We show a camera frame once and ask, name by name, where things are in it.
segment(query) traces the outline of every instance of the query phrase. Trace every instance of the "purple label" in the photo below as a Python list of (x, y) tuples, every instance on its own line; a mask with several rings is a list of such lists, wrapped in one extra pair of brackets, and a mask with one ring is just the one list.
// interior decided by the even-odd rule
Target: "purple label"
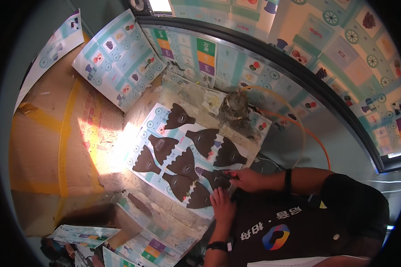
[(214, 76), (214, 67), (212, 67), (212, 66), (209, 66), (209, 65), (199, 61), (199, 69), (203, 72), (208, 73), (211, 76)]
[(396, 125), (398, 125), (398, 130), (401, 131), (401, 118), (396, 120)]
[(159, 241), (157, 241), (154, 238), (152, 241), (150, 241), (149, 245), (150, 245), (150, 247), (156, 249), (159, 252), (162, 252), (166, 248), (166, 246), (164, 244), (160, 243)]
[(172, 54), (171, 50), (160, 48), (162, 50), (162, 55), (166, 56), (167, 58), (174, 59), (174, 55)]

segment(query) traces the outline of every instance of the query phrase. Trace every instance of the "hand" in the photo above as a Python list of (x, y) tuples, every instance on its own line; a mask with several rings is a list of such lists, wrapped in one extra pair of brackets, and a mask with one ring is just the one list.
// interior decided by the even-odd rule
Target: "hand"
[(230, 229), (236, 214), (236, 204), (230, 201), (227, 190), (223, 190), (219, 187), (214, 190), (214, 195), (210, 195), (209, 199), (214, 209), (217, 226)]
[(259, 174), (249, 168), (242, 170), (232, 170), (231, 173), (239, 177), (230, 179), (230, 183), (250, 193), (264, 190), (266, 182), (269, 180), (265, 175)]

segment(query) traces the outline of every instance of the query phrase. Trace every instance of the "printed logo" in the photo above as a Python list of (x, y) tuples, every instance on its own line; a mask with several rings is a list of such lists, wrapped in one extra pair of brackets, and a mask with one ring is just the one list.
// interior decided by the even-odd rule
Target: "printed logo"
[(270, 228), (269, 232), (261, 239), (264, 248), (267, 250), (280, 249), (289, 236), (289, 229), (285, 224), (280, 224)]

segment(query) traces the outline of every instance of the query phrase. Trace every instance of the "cardboard box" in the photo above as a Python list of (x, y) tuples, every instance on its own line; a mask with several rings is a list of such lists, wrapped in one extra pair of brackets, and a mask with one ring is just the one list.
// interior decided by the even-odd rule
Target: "cardboard box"
[(27, 236), (50, 234), (66, 214), (107, 203), (113, 195), (98, 179), (112, 173), (108, 154), (122, 130), (123, 112), (71, 66), (85, 45), (35, 83), (13, 118), (9, 174)]

